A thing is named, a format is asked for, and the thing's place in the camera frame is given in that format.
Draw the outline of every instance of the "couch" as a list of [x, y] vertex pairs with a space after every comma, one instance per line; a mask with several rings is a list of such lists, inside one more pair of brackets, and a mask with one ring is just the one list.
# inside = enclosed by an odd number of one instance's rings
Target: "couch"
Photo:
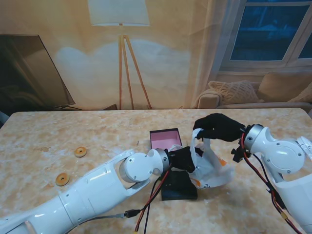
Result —
[[192, 104], [197, 109], [253, 109], [253, 108], [301, 108], [307, 113], [312, 110], [309, 102], [288, 102], [297, 97], [312, 82], [311, 72], [272, 72], [262, 82], [251, 82], [262, 102], [222, 104], [222, 95], [206, 90]]

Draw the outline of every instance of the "wooden coaster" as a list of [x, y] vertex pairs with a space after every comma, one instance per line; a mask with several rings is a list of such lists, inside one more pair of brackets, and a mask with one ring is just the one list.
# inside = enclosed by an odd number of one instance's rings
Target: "wooden coaster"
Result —
[[67, 173], [61, 173], [55, 179], [55, 183], [58, 186], [64, 186], [69, 181], [69, 175]]
[[79, 147], [75, 150], [75, 156], [76, 157], [83, 157], [87, 153], [87, 149], [84, 147]]

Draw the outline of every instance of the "plastic bag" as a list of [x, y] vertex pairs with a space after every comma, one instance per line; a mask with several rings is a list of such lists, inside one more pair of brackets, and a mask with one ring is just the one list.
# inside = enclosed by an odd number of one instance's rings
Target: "plastic bag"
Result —
[[195, 129], [192, 135], [190, 151], [195, 170], [189, 173], [191, 182], [198, 189], [218, 187], [231, 182], [235, 175], [235, 168], [215, 155], [210, 148], [210, 139], [204, 138], [203, 157], [195, 152], [195, 138], [201, 130]]

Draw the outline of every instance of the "pink box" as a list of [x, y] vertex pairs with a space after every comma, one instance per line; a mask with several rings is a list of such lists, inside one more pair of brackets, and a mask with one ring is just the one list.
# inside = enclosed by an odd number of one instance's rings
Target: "pink box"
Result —
[[152, 149], [170, 149], [173, 145], [182, 146], [178, 128], [150, 131]]

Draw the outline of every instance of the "marble table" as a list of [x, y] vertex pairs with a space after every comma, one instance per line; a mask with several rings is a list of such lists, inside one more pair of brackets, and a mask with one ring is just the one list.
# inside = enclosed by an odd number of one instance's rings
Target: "marble table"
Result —
[[[194, 121], [219, 112], [247, 125], [269, 126], [277, 138], [312, 138], [312, 120], [301, 109], [137, 110], [15, 113], [0, 129], [0, 216], [31, 209], [71, 186], [80, 176], [127, 149], [147, 153], [150, 130], [179, 128], [183, 146], [190, 145]], [[85, 157], [74, 150], [84, 146]], [[217, 155], [236, 167], [230, 184], [198, 191], [197, 201], [161, 201], [151, 205], [149, 234], [290, 234], [276, 212], [265, 185], [243, 161], [232, 161], [237, 142], [212, 140]], [[254, 158], [251, 158], [258, 169]], [[64, 187], [54, 181], [66, 172]], [[309, 167], [301, 174], [310, 173]], [[152, 184], [108, 214], [141, 208]], [[71, 233], [133, 233], [137, 217], [96, 220]]]

